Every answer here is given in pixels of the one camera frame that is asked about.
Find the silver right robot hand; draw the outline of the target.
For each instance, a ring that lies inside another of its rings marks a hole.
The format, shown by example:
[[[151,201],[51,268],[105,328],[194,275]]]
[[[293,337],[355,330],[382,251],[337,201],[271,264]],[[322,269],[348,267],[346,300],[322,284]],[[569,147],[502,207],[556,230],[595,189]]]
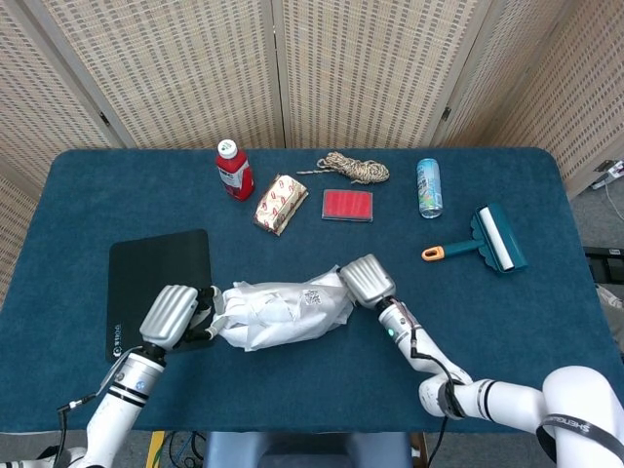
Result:
[[[337,274],[355,301],[367,309],[396,292],[395,282],[372,253],[342,266]]]

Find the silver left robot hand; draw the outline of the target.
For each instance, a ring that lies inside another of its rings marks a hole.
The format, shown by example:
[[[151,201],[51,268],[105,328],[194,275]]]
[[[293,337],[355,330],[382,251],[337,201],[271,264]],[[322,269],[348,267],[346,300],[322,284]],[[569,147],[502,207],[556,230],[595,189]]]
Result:
[[[181,343],[212,341],[224,327],[222,292],[167,285],[157,295],[139,332],[145,345],[172,352]]]

